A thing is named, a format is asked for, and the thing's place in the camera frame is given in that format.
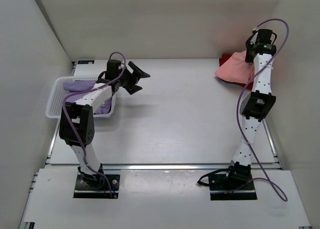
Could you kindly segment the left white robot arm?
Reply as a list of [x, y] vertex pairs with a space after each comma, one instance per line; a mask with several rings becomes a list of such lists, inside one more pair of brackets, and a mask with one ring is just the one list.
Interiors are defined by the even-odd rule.
[[142, 90], [138, 85], [140, 79], [150, 75], [132, 61], [124, 63], [110, 59], [106, 70], [101, 72], [90, 89], [67, 95], [62, 103], [59, 137], [70, 146], [79, 162], [78, 171], [85, 183], [98, 189], [109, 180], [104, 175], [92, 141], [95, 135], [94, 113], [120, 89], [124, 88], [130, 95]]

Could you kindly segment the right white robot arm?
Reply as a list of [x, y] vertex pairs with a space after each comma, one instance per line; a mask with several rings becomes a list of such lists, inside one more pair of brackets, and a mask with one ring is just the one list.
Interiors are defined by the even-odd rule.
[[236, 189], [242, 182], [250, 179], [253, 154], [251, 148], [257, 130], [276, 102], [271, 90], [273, 56], [276, 51], [275, 45], [265, 42], [257, 42], [247, 47], [248, 58], [254, 65], [253, 87], [239, 109], [243, 139], [231, 159], [228, 174], [224, 176], [224, 184], [229, 189]]

